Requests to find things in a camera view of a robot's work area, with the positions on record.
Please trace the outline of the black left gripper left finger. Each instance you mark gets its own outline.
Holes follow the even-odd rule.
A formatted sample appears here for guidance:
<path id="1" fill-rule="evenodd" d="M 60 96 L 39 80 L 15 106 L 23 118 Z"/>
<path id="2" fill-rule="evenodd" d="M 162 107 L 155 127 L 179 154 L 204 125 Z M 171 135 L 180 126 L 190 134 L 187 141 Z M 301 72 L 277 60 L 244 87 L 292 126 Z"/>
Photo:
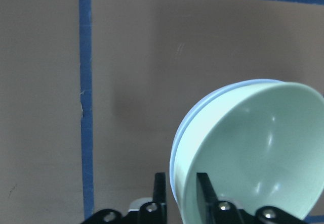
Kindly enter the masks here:
<path id="1" fill-rule="evenodd" d="M 138 214 L 138 223 L 167 223 L 166 174 L 154 175 L 152 200 L 144 203 Z"/>

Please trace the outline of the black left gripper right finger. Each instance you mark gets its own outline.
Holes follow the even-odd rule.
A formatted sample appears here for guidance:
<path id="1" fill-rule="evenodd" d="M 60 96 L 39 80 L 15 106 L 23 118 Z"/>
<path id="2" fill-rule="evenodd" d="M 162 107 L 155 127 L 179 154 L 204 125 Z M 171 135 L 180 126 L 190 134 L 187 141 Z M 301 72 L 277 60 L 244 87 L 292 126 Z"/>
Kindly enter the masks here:
<path id="1" fill-rule="evenodd" d="M 196 197 L 203 223 L 245 223 L 241 213 L 233 203 L 218 199 L 207 173 L 196 174 Z"/>

